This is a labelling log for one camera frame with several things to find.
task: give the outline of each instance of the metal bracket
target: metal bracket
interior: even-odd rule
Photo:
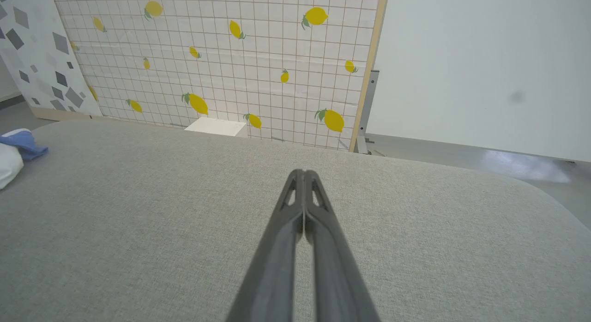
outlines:
[[[366,145],[365,130],[369,120],[369,111],[374,102],[375,87],[378,84],[379,75],[380,71],[371,71],[369,74],[368,89],[365,93],[365,101],[363,101],[363,109],[361,109],[361,118],[359,120],[359,130],[357,130],[357,139],[355,140],[355,148],[353,149],[357,153],[371,154],[371,152],[368,152]]]

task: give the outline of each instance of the white board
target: white board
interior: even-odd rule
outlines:
[[[367,133],[591,162],[591,0],[388,0]]]

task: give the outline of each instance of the wooden panel edge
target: wooden panel edge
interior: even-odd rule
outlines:
[[[372,32],[371,43],[369,44],[368,63],[367,67],[365,67],[365,74],[363,75],[363,84],[361,87],[361,95],[359,95],[359,104],[357,105],[357,114],[355,115],[355,124],[353,125],[353,134],[351,135],[349,152],[353,152],[353,149],[355,148],[357,130],[359,130],[359,122],[361,120],[361,111],[363,110],[363,103],[365,103],[365,95],[368,90],[369,75],[374,68],[375,57],[378,52],[378,43],[380,42],[380,35],[382,34],[382,24],[384,21],[384,14],[386,13],[387,2],[388,0],[378,0],[378,9],[375,13],[374,31]]]
[[[72,119],[89,119],[90,115],[78,113],[78,112],[67,112],[58,111],[57,109],[44,109],[43,107],[29,106],[33,115],[40,119],[53,120],[53,121],[65,121]]]

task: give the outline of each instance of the yellow lemon print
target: yellow lemon print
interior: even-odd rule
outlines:
[[[197,50],[193,47],[188,48],[188,52],[195,58],[195,59],[200,59],[201,58],[201,53],[198,53]]]
[[[162,10],[164,8],[156,1],[150,1],[146,3],[146,7],[144,9],[144,18],[146,21],[152,19],[152,16],[160,16],[162,14]]]
[[[328,129],[332,131],[338,131],[340,133],[343,132],[344,127],[344,120],[343,117],[340,116],[339,113],[335,111],[331,111],[330,109],[323,109],[321,111],[316,111],[314,117],[318,115],[318,120],[322,121],[325,120],[325,124]]]
[[[230,21],[230,33],[238,39],[244,39],[247,37],[246,34],[240,32],[240,27],[235,21]]]
[[[287,72],[287,69],[283,69],[283,74],[281,74],[281,83],[285,83],[287,80],[289,80],[289,72]]]
[[[181,96],[181,99],[183,99],[186,103],[189,103],[191,107],[197,111],[197,113],[209,115],[207,114],[207,104],[198,95],[187,92]]]
[[[306,29],[304,25],[307,27],[310,27],[310,24],[321,25],[328,17],[329,15],[326,14],[324,9],[319,6],[315,6],[314,8],[308,10],[306,15],[304,15],[304,18],[302,18],[302,29]]]
[[[93,17],[92,21],[93,23],[95,23],[95,27],[97,30],[101,32],[107,32],[107,28],[103,25],[100,19],[98,19],[97,17]]]
[[[357,67],[355,67],[355,65],[353,65],[353,63],[349,60],[347,60],[346,63],[344,63],[344,68],[346,69],[346,71],[350,73],[357,72]]]
[[[97,95],[96,95],[96,91],[95,91],[95,90],[92,88],[92,86],[90,86],[90,85],[88,85],[88,84],[87,84],[86,86],[88,86],[88,90],[90,90],[90,92],[92,93],[92,96],[93,96],[93,97],[95,97],[95,100],[96,100],[97,102],[99,102],[99,97],[97,97]]]
[[[136,111],[136,112],[142,112],[142,107],[139,105],[139,103],[135,100],[131,100],[131,99],[127,99],[125,101],[127,103],[127,105],[131,106],[131,108]]]
[[[254,115],[254,114],[244,114],[244,118],[247,119],[254,128],[259,128],[260,129],[260,119],[258,118],[258,116]]]

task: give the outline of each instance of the lemon patterned panel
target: lemon patterned panel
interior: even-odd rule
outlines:
[[[377,0],[56,0],[104,115],[347,150]]]

